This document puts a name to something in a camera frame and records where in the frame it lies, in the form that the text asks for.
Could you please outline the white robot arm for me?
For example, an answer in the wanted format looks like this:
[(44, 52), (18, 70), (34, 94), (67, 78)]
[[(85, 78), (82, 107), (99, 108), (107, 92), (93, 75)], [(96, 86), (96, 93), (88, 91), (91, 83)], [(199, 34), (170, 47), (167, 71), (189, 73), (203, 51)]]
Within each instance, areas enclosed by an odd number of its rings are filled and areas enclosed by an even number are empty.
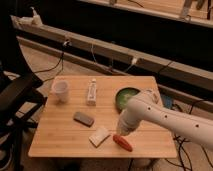
[(213, 150), (213, 120), (170, 110), (157, 102), (158, 96), (151, 89), (132, 96), (119, 116), (116, 132), (127, 136), (145, 120)]

